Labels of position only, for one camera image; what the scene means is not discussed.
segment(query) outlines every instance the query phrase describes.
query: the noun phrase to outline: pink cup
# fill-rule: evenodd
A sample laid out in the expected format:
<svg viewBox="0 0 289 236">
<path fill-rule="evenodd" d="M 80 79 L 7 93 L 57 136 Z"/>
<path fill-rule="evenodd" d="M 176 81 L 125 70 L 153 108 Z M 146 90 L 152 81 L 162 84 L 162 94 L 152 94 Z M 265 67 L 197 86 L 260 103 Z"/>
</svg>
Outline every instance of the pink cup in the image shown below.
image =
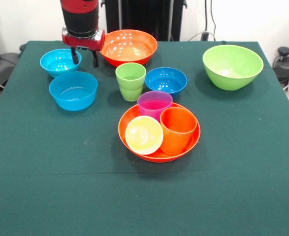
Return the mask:
<svg viewBox="0 0 289 236">
<path fill-rule="evenodd" d="M 138 98 L 140 115 L 150 116 L 160 122 L 161 113 L 172 106 L 173 98 L 167 92 L 145 92 Z"/>
</svg>

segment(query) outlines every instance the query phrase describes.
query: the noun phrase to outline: small yellow plate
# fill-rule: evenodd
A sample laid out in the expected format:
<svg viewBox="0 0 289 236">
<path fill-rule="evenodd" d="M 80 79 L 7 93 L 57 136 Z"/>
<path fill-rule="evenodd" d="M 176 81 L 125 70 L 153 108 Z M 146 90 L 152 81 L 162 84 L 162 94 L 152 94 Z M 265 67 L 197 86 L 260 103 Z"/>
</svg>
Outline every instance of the small yellow plate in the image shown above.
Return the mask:
<svg viewBox="0 0 289 236">
<path fill-rule="evenodd" d="M 162 144 L 163 130 L 160 123 L 149 116 L 132 119 L 125 131 L 127 145 L 141 155 L 154 153 Z"/>
</svg>

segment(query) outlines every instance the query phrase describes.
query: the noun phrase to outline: small blue bowl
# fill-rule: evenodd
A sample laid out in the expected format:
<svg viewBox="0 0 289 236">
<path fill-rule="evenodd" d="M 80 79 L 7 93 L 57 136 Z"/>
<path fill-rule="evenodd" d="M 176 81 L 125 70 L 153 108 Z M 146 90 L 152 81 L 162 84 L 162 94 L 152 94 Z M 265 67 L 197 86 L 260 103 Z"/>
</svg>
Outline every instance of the small blue bowl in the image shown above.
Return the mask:
<svg viewBox="0 0 289 236">
<path fill-rule="evenodd" d="M 61 108 L 73 112 L 92 105 L 97 86 L 93 75 L 77 71 L 57 76 L 50 83 L 49 91 Z"/>
<path fill-rule="evenodd" d="M 159 67 L 149 71 L 145 77 L 145 85 L 156 91 L 169 93 L 173 98 L 187 85 L 187 77 L 180 70 L 170 67 Z"/>
<path fill-rule="evenodd" d="M 82 57 L 80 53 L 76 53 L 79 59 L 77 65 L 72 61 L 70 49 L 56 49 L 48 52 L 42 56 L 40 65 L 52 77 L 62 75 L 66 72 L 77 71 L 81 64 Z"/>
</svg>

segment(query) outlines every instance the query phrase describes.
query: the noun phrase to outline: orange bowl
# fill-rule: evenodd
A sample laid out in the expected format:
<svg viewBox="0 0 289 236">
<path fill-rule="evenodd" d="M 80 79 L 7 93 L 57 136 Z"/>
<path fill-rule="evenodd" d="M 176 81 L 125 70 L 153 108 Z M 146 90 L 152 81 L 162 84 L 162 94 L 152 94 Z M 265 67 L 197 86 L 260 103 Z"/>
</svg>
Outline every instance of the orange bowl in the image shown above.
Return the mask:
<svg viewBox="0 0 289 236">
<path fill-rule="evenodd" d="M 158 48 L 156 39 L 143 31 L 122 29 L 105 36 L 101 55 L 113 66 L 126 62 L 145 64 Z"/>
<path fill-rule="evenodd" d="M 173 103 L 173 107 L 181 107 L 185 108 L 179 104 Z M 140 116 L 140 111 L 138 105 L 135 105 L 128 109 L 120 118 L 119 123 L 118 123 L 118 135 L 122 143 L 132 152 L 134 153 L 129 146 L 126 143 L 125 139 L 125 130 L 128 125 L 128 123 L 135 117 Z M 200 125 L 198 123 L 196 129 L 193 132 L 192 138 L 188 142 L 186 148 L 180 153 L 179 155 L 167 155 L 161 151 L 161 149 L 158 149 L 156 152 L 150 154 L 150 155 L 141 155 L 134 153 L 138 157 L 142 158 L 143 160 L 150 161 L 150 162 L 156 162 L 156 163 L 163 163 L 163 162 L 170 162 L 174 161 L 183 155 L 187 154 L 193 147 L 197 144 L 198 140 L 200 137 Z"/>
</svg>

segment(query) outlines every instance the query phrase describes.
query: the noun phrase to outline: orange cup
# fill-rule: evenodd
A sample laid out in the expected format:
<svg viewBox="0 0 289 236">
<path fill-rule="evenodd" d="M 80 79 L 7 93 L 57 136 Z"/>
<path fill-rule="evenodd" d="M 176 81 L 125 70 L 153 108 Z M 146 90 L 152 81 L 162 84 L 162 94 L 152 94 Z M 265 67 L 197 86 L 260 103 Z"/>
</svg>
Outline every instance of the orange cup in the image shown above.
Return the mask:
<svg viewBox="0 0 289 236">
<path fill-rule="evenodd" d="M 164 133 L 160 149 L 168 155 L 182 153 L 198 125 L 194 114 L 180 107 L 165 109 L 161 113 L 160 123 Z"/>
</svg>

